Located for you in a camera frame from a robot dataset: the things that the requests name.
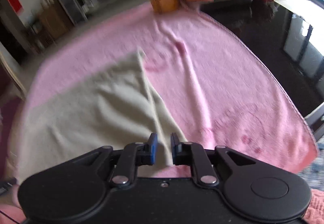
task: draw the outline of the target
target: black tabletop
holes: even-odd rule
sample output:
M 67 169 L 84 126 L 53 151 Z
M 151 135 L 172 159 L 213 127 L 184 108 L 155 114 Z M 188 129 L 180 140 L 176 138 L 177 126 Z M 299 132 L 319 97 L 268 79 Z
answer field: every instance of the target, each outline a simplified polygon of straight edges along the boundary
M 324 33 L 274 2 L 207 13 L 268 67 L 304 117 L 324 101 Z

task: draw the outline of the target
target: pink blanket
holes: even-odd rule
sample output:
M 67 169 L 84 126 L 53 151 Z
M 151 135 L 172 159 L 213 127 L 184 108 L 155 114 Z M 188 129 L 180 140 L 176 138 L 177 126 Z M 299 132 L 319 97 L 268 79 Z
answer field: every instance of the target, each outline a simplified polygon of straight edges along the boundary
M 139 47 L 150 82 L 190 141 L 291 172 L 316 157 L 312 133 L 269 70 L 225 27 L 185 8 L 155 15 L 147 3 L 77 38 L 43 63 L 25 111 Z

